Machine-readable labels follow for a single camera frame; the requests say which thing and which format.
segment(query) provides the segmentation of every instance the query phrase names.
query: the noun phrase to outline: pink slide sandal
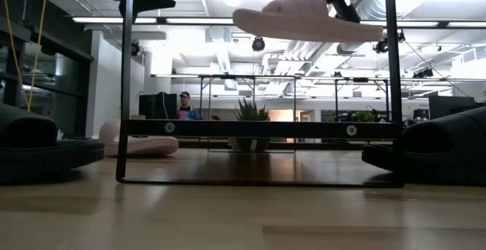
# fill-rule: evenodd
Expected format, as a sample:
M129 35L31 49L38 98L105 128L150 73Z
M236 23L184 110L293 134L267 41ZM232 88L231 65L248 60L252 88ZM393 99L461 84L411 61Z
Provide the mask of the pink slide sandal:
M99 130L99 140L105 144L105 155L118 155L120 121L107 122ZM145 138L128 137L128 155L169 155L177 151L179 142L174 137L150 136Z
M326 0L274 0L262 11L238 9L235 25L256 36L314 42L371 42L383 38L381 26L360 25L326 13Z

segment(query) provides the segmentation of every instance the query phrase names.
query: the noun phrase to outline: man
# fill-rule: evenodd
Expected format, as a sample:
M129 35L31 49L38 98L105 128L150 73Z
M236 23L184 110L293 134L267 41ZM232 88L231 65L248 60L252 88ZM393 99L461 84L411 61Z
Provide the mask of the man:
M199 112L191 106L191 95L187 91L182 91L179 94L181 98L181 105L178 107L178 115L180 120L202 120Z

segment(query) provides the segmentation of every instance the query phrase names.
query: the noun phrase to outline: plant pot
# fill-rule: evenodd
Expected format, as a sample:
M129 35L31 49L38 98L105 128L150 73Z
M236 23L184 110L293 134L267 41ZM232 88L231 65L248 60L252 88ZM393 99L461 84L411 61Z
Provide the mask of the plant pot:
M270 138L236 138L236 143L241 152L262 152L270 145Z

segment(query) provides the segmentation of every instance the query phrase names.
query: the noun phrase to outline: black slide sandal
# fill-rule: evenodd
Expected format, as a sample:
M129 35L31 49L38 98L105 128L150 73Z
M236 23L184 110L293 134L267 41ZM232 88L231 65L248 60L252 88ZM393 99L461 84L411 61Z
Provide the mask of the black slide sandal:
M57 141L54 121L0 104L0 183L25 182L102 160L98 141Z
M486 108L413 125L403 134L402 172L406 182L486 185ZM366 145L364 162L395 172L389 147Z

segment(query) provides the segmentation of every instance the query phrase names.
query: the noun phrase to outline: yellow cable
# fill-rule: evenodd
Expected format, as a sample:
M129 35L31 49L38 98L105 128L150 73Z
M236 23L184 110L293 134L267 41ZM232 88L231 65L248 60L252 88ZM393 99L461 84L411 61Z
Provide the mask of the yellow cable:
M10 34L10 43L11 43L12 51L14 53L15 68L17 68L17 76L18 76L18 80L20 81L20 84L21 84L21 89L24 90L24 86L22 84L21 68L19 67L18 59L17 59L17 53L15 52L14 34L12 32L12 25L11 25L11 22L10 22L10 14L8 12L8 3L7 3L7 0L3 0L3 1L5 3L5 14L7 16L7 25L8 25L8 33ZM25 99L25 104L28 105L27 94L25 93L25 91L24 91L24 99Z
M30 106L32 105L32 97L33 97L33 84L36 80L36 71L37 71L37 64L39 64L39 54L40 54L40 40L43 37L43 28L44 28L44 14L46 13L46 3L47 0L43 2L43 11L40 15L40 26L39 26L39 38L37 39L37 54L36 60L33 64L33 74L32 74L32 83L30 84L30 96L29 96L29 103L27 104L27 111L30 111Z

